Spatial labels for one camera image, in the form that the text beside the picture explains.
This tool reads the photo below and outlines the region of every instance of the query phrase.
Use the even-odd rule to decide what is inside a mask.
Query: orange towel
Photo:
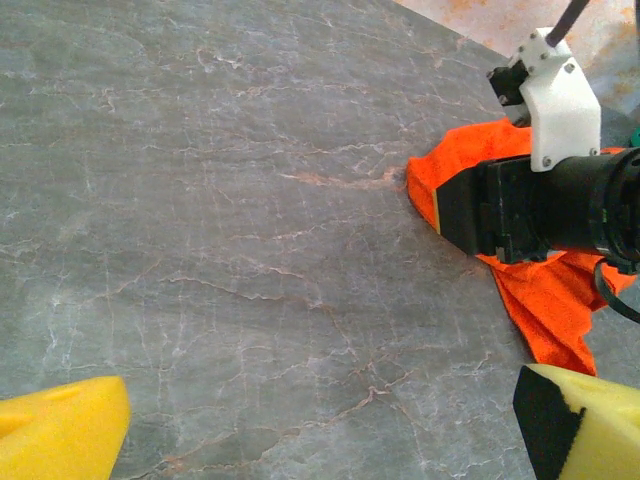
[[[427,156],[409,159],[409,197],[433,226],[436,188],[481,161],[530,152],[531,129],[513,127],[506,118],[451,130]],[[501,264],[495,257],[478,258],[491,266],[507,312],[537,362],[596,375],[583,335],[591,328],[591,313],[605,306],[593,284],[593,269],[601,257],[567,252],[543,263],[518,265]],[[635,279],[608,266],[603,271],[615,293]]]

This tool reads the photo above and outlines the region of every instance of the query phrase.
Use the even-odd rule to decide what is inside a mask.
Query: white bracket
[[[529,76],[520,93],[531,115],[531,170],[553,169],[568,157],[600,153],[600,103],[566,41],[551,48],[538,28],[509,60]]]

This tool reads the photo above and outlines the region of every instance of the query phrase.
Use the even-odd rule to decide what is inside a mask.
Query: yellow sponge
[[[107,480],[126,435],[119,377],[98,377],[0,402],[0,478]]]
[[[640,390],[529,365],[513,405],[538,480],[640,479]]]

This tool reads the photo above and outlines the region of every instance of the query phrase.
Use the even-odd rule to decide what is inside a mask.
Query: marble countertop
[[[533,478],[531,358],[404,178],[498,118],[497,54],[383,0],[0,14],[0,396],[121,375],[118,480]]]

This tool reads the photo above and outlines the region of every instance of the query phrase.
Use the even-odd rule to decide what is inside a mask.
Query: black cable
[[[556,48],[567,33],[569,33],[569,30],[571,30],[573,24],[576,23],[576,20],[578,20],[578,17],[588,3],[589,0],[571,0],[571,3],[562,14],[562,17],[560,17],[560,20],[558,20],[556,26],[553,27],[553,30],[551,30],[546,37],[547,44],[551,48]]]
[[[611,291],[609,284],[604,278],[602,273],[602,265],[607,263],[606,259],[601,259],[596,263],[596,268],[593,271],[593,279],[596,284],[596,289],[598,293],[602,295],[602,298],[609,304],[611,309],[623,317],[628,318],[629,320],[640,324],[640,312],[634,310],[629,305],[624,303],[618,297],[616,297],[615,293]]]

